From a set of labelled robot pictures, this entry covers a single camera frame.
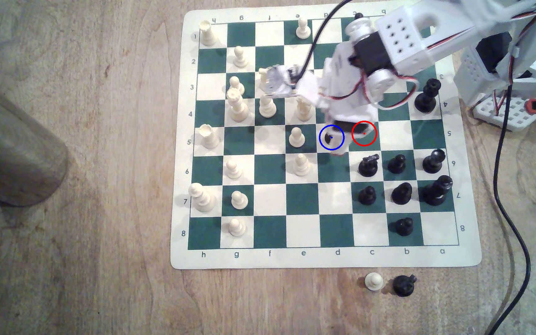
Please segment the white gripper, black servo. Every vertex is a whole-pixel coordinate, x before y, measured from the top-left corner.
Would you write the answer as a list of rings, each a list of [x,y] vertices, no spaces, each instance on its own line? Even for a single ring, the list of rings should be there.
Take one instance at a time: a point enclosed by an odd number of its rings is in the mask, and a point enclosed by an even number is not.
[[[364,70],[357,66],[353,44],[339,43],[331,57],[325,58],[322,74],[318,78],[320,105],[324,108],[328,122],[342,122],[341,128],[354,135],[367,135],[375,127],[377,110],[370,105],[364,94]],[[338,143],[335,156],[348,151],[350,141]]]

